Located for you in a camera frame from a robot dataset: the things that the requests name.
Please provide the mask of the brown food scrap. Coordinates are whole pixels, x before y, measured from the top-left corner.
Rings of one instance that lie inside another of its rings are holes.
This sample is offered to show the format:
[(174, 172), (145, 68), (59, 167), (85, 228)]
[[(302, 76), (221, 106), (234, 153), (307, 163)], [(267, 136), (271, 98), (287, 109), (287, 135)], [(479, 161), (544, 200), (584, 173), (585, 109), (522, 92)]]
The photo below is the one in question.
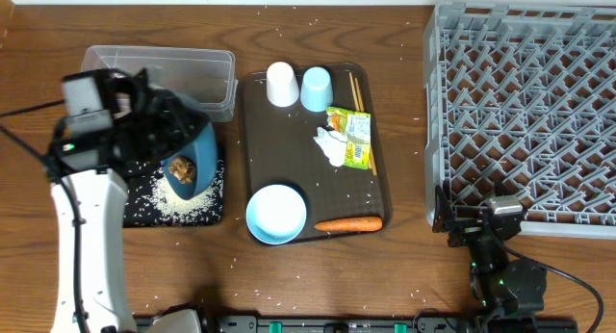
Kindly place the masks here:
[(177, 156), (168, 165), (169, 173), (181, 184), (191, 184), (195, 180), (196, 166), (193, 161), (185, 156)]

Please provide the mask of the dark blue plate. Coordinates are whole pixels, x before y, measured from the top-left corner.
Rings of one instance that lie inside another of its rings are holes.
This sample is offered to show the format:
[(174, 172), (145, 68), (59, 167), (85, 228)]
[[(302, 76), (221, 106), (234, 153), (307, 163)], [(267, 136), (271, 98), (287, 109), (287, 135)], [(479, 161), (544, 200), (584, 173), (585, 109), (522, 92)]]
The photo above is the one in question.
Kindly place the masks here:
[[(204, 116), (206, 121), (203, 130), (192, 142), (161, 161), (164, 175), (174, 192), (180, 198), (190, 200), (205, 192), (214, 181), (218, 170), (218, 146), (211, 119), (200, 110), (199, 103), (183, 93), (177, 93), (177, 96), (191, 112)], [(193, 164), (194, 176), (190, 183), (182, 183), (171, 173), (172, 163), (181, 159)]]

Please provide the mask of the orange carrot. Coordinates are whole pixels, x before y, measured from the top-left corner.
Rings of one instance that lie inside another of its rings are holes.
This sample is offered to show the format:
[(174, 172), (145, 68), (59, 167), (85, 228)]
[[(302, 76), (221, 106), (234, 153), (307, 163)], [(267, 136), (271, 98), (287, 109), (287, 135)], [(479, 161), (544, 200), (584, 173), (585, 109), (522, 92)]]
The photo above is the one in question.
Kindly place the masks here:
[(318, 222), (315, 228), (323, 232), (375, 232), (383, 227), (380, 217), (338, 218)]

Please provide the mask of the light blue bowl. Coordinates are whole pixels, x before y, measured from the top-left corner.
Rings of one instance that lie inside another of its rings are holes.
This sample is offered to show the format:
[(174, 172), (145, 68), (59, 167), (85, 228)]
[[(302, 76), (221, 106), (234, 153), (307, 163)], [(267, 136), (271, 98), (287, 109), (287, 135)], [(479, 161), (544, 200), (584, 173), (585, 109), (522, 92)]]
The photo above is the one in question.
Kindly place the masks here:
[(268, 185), (253, 194), (246, 206), (246, 225), (259, 242), (288, 243), (299, 235), (307, 220), (303, 197), (288, 185)]

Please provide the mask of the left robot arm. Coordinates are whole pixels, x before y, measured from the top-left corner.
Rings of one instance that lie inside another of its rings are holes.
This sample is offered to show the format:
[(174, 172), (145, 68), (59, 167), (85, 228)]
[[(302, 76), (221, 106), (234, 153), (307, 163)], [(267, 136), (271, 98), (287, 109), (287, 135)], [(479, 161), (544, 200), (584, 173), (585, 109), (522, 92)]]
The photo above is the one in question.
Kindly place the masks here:
[(100, 68), (62, 79), (67, 115), (44, 158), (59, 227), (55, 332), (135, 332), (123, 219), (129, 183), (194, 141), (209, 117), (177, 93)]

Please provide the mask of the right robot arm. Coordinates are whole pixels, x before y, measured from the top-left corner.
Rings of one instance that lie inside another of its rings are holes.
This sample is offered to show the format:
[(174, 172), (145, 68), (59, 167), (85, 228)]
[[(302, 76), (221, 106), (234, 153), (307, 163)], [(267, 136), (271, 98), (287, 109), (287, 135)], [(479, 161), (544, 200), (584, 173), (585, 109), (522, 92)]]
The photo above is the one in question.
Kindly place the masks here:
[(509, 259), (505, 241), (521, 232), (526, 208), (507, 188), (496, 194), (474, 218), (459, 218), (443, 189), (434, 189), (434, 233), (446, 233), (448, 246), (466, 247), (471, 256), (472, 294), (482, 309), (461, 320), (457, 332), (536, 332), (534, 314), (544, 309), (547, 272), (535, 263)]

